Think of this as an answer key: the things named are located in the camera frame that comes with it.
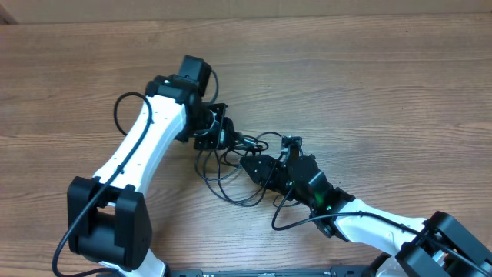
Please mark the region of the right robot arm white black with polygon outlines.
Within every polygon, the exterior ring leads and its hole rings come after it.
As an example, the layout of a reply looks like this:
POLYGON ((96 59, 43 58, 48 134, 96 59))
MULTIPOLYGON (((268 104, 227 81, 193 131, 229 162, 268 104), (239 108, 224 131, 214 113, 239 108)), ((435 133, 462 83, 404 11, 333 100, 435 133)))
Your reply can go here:
POLYGON ((307 218, 328 238, 372 246, 382 252, 366 275, 489 276, 491 251, 452 215, 410 218, 373 208, 335 188, 313 155, 279 161, 269 155, 243 157, 256 184, 310 209, 307 218))

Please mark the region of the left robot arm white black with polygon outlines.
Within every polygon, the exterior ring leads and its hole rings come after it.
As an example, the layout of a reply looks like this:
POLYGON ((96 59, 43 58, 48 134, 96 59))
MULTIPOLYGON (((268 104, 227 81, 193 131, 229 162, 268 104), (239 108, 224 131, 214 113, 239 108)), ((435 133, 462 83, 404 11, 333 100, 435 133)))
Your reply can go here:
POLYGON ((204 102, 216 74, 202 58, 186 55, 176 75, 156 76, 141 112, 114 155, 89 179, 67 191, 68 231, 60 246, 100 264, 100 276, 166 276, 151 250, 153 230, 145 198, 155 171, 174 140, 194 139, 198 151, 225 149, 224 104, 204 102))

